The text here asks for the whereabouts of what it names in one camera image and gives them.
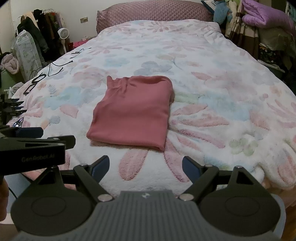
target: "brown striped cloth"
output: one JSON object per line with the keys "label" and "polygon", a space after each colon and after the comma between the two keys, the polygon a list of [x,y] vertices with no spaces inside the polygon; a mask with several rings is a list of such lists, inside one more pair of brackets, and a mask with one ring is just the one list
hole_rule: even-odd
{"label": "brown striped cloth", "polygon": [[258,60],[259,52],[259,33],[258,28],[249,26],[243,23],[242,17],[244,16],[244,6],[242,1],[237,8],[237,14],[233,27],[231,29],[229,39],[238,47],[246,50],[250,55]]}

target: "wall outlet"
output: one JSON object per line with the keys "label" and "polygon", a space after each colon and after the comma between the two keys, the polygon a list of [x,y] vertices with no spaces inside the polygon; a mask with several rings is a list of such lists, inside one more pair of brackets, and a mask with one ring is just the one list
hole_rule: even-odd
{"label": "wall outlet", "polygon": [[81,18],[80,19],[80,22],[81,23],[85,23],[85,22],[88,22],[89,21],[89,18],[88,17],[85,17],[85,18]]}

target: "bed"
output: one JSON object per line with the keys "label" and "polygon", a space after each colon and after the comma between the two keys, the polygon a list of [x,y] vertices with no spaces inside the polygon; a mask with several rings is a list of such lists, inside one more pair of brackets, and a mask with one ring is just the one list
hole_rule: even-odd
{"label": "bed", "polygon": [[[122,23],[54,63],[70,60],[27,96],[23,92],[30,81],[16,92],[14,98],[24,101],[27,112],[9,122],[24,117],[23,127],[41,126],[44,138],[74,135],[76,146],[66,151],[60,169],[108,155],[110,170],[100,184],[112,195],[162,189],[178,195],[191,185],[181,167],[182,158],[190,156],[222,170],[242,165],[266,188],[295,192],[296,97],[266,67],[225,39],[217,23]],[[60,68],[51,65],[50,75]],[[47,66],[40,73],[48,71]],[[86,138],[108,75],[170,78],[175,100],[164,152]],[[26,175],[35,179],[41,172]]]}

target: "pillow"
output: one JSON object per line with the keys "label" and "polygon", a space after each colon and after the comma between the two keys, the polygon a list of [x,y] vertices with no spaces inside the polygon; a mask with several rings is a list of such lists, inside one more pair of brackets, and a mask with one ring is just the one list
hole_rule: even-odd
{"label": "pillow", "polygon": [[97,33],[103,29],[133,21],[175,21],[197,19],[213,21],[211,13],[201,4],[180,0],[148,0],[115,4],[103,11],[98,11]]}

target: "electric fan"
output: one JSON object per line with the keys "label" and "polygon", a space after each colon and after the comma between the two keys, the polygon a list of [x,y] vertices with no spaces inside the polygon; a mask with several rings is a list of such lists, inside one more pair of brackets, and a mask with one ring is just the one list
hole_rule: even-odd
{"label": "electric fan", "polygon": [[61,43],[64,47],[64,52],[67,53],[66,51],[66,47],[65,47],[65,39],[69,36],[69,30],[66,29],[66,28],[60,28],[58,30],[58,34],[59,34],[59,37],[61,39]]}

